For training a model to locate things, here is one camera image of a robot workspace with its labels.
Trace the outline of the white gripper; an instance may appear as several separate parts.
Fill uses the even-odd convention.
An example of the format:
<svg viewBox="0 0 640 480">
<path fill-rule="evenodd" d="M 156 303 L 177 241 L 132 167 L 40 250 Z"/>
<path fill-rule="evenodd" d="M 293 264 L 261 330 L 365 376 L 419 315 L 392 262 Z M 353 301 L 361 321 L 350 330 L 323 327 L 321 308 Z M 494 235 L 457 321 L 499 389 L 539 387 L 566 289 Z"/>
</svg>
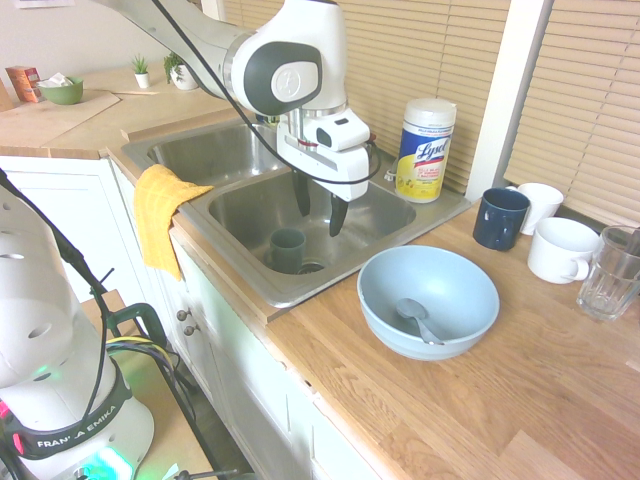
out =
<svg viewBox="0 0 640 480">
<path fill-rule="evenodd" d="M 344 224 L 348 202 L 367 192 L 369 156 L 364 146 L 333 151 L 323 145 L 311 149 L 299 145 L 298 139 L 289 134 L 286 124 L 277 129 L 277 152 L 291 165 L 294 194 L 300 214 L 310 213 L 309 177 L 331 194 L 329 235 L 336 237 Z"/>
</svg>

